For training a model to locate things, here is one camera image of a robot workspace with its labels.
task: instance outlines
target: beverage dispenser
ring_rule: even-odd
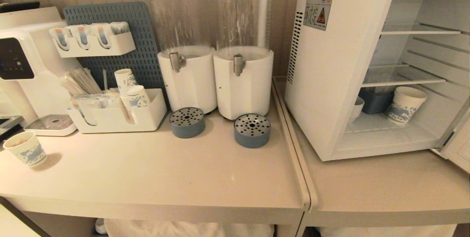
[[[173,111],[217,107],[207,0],[152,0],[158,63]]]
[[[218,110],[225,118],[265,115],[269,110],[272,61],[271,0],[216,0],[214,54]]]

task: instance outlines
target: blue pegboard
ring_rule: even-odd
[[[144,2],[87,4],[64,7],[64,16],[69,25],[97,22],[126,21],[129,23],[135,50],[121,56],[79,57],[80,64],[91,70],[93,78],[104,88],[103,69],[106,69],[109,87],[117,87],[114,72],[130,68],[137,82],[145,88],[161,88],[168,103],[163,76],[156,57],[158,46],[152,29],[150,14]]]

